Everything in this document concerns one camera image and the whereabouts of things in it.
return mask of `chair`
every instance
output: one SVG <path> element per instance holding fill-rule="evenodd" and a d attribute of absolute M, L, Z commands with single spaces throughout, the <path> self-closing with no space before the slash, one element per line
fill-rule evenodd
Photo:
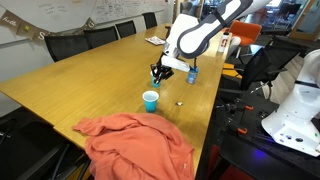
<path fill-rule="evenodd" d="M 301 4 L 282 3 L 274 21 L 273 28 L 279 24 L 284 24 L 288 28 L 300 9 Z"/>
<path fill-rule="evenodd" d="M 74 172 L 70 167 L 76 169 L 88 161 L 82 149 L 24 108 L 0 118 L 0 179 L 68 177 Z"/>
<path fill-rule="evenodd" d="M 213 10 L 213 7 L 210 7 L 210 5 L 207 5 L 207 4 L 203 4 L 200 19 L 204 20 L 209 14 L 211 14 L 212 10 Z"/>
<path fill-rule="evenodd" d="M 181 14 L 189 14 L 192 9 L 191 2 L 180 2 L 180 13 Z"/>
<path fill-rule="evenodd" d="M 116 27 L 114 26 L 95 30 L 84 30 L 83 32 L 92 48 L 96 48 L 119 39 Z"/>
<path fill-rule="evenodd" d="M 85 35 L 45 36 L 44 40 L 54 62 L 91 49 Z"/>
<path fill-rule="evenodd" d="M 226 59 L 228 59 L 230 55 L 239 47 L 240 43 L 241 43 L 241 39 L 239 37 L 237 36 L 231 37 Z"/>
<path fill-rule="evenodd" d="M 256 42 L 262 27 L 259 24 L 245 23 L 238 20 L 232 22 L 229 32 L 232 36 L 237 36 L 241 39 L 236 58 L 239 57 L 242 47 L 248 46 Z"/>
<path fill-rule="evenodd" d="M 154 12 L 143 13 L 142 16 L 143 16 L 144 22 L 146 24 L 146 29 L 150 29 L 150 28 L 156 27 L 158 25 Z"/>
<path fill-rule="evenodd" d="M 133 20 L 116 24 L 116 28 L 121 38 L 137 33 Z"/>
<path fill-rule="evenodd" d="M 261 48 L 245 66 L 242 79 L 221 76 L 217 98 L 222 99 L 225 103 L 230 103 L 244 93 L 252 93 L 249 92 L 250 86 L 253 82 L 257 82 L 260 76 L 266 74 L 265 70 L 269 66 L 271 66 L 270 56 L 264 48 Z"/>
<path fill-rule="evenodd" d="M 267 52 L 269 57 L 268 60 L 271 64 L 262 73 L 256 76 L 253 82 L 261 81 L 269 86 L 269 97 L 267 98 L 269 99 L 271 96 L 272 81 L 278 77 L 280 72 L 286 71 L 285 66 L 295 56 L 298 54 L 304 56 L 307 53 L 308 48 L 274 36 L 262 49 Z M 236 70 L 237 74 L 243 77 L 245 76 L 246 66 L 246 64 L 235 64 L 233 70 Z"/>
<path fill-rule="evenodd" d="M 1 129 L 8 128 L 6 136 L 0 137 L 0 179 L 37 179 L 55 166 L 65 140 L 50 125 L 12 117 L 0 121 Z"/>

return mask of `blue cup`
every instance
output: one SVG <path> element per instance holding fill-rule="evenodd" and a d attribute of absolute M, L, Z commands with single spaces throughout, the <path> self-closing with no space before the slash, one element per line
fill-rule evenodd
<path fill-rule="evenodd" d="M 155 112 L 159 94 L 155 91 L 146 91 L 142 94 L 144 106 L 149 113 Z"/>
<path fill-rule="evenodd" d="M 160 87 L 160 82 L 159 82 L 159 84 L 154 83 L 154 76 L 152 75 L 152 72 L 150 72 L 150 75 L 151 75 L 152 87 L 155 87 L 155 88 Z"/>

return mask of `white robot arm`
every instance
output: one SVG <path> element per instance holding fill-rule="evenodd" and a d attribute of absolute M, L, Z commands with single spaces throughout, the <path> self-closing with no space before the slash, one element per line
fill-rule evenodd
<path fill-rule="evenodd" d="M 180 14 L 170 29 L 160 60 L 151 65 L 155 83 L 173 75 L 171 68 L 189 71 L 188 64 L 176 59 L 179 55 L 187 59 L 196 58 L 207 49 L 210 38 L 228 23 L 257 11 L 270 1 L 225 0 L 201 22 L 196 17 Z"/>
<path fill-rule="evenodd" d="M 262 127 L 277 143 L 312 156 L 320 155 L 320 134 L 311 122 L 320 112 L 319 87 L 320 49 L 304 58 L 291 93 L 262 120 Z"/>

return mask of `desk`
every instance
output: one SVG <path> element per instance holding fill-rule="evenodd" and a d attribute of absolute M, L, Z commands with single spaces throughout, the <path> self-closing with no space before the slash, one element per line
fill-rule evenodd
<path fill-rule="evenodd" d="M 222 35 L 217 34 L 197 60 L 196 84 L 186 83 L 187 73 L 174 70 L 175 74 L 155 89 L 150 64 L 158 61 L 162 46 L 144 38 L 164 38 L 165 34 L 165 25 L 159 25 L 2 82 L 0 91 L 84 148 L 86 137 L 71 126 L 85 117 L 144 113 L 142 93 L 155 90 L 160 95 L 155 113 L 175 124 L 193 145 L 197 170 L 227 51 L 216 53 Z"/>

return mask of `black office chair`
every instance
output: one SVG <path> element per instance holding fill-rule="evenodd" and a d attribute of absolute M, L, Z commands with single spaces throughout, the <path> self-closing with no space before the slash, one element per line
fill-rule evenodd
<path fill-rule="evenodd" d="M 269 53 L 261 48 L 245 66 L 242 79 L 222 75 L 217 98 L 224 103 L 233 103 L 242 94 L 251 94 L 250 86 L 267 74 L 266 70 L 271 66 L 270 59 Z"/>
<path fill-rule="evenodd" d="M 45 36 L 44 40 L 54 62 L 91 49 L 85 35 Z"/>
<path fill-rule="evenodd" d="M 270 57 L 269 61 L 271 65 L 265 69 L 265 71 L 255 78 L 255 82 L 261 81 L 268 85 L 270 98 L 272 91 L 272 81 L 274 81 L 279 73 L 286 71 L 285 66 L 297 55 L 304 57 L 307 53 L 308 47 L 282 40 L 276 36 L 273 36 L 269 43 L 264 47 Z M 244 75 L 244 69 L 246 64 L 235 64 L 234 70 L 236 70 L 241 76 Z"/>
<path fill-rule="evenodd" d="M 133 20 L 127 21 L 124 23 L 116 24 L 119 36 L 121 38 L 136 34 L 136 26 L 134 25 Z"/>
<path fill-rule="evenodd" d="M 65 140 L 48 124 L 2 118 L 0 131 L 7 132 L 0 144 L 0 179 L 37 179 L 55 166 Z"/>
<path fill-rule="evenodd" d="M 289 28 L 292 20 L 299 11 L 300 6 L 301 4 L 282 3 L 275 17 L 274 28 L 277 28 L 277 25 L 280 24 L 284 24 L 286 28 Z"/>
<path fill-rule="evenodd" d="M 180 13 L 181 14 L 188 14 L 189 15 L 191 9 L 192 9 L 191 2 L 180 2 Z"/>
<path fill-rule="evenodd" d="M 87 36 L 92 48 L 96 48 L 119 39 L 115 26 L 102 29 L 84 30 L 83 32 Z"/>
<path fill-rule="evenodd" d="M 201 20 L 205 19 L 212 12 L 212 7 L 210 5 L 203 5 L 201 12 Z"/>
<path fill-rule="evenodd" d="M 150 29 L 150 28 L 156 27 L 158 25 L 154 12 L 143 13 L 142 16 L 143 16 L 144 22 L 146 24 L 146 29 Z"/>
<path fill-rule="evenodd" d="M 0 179 L 66 179 L 90 163 L 85 152 L 57 134 L 52 126 L 19 108 L 0 118 Z"/>

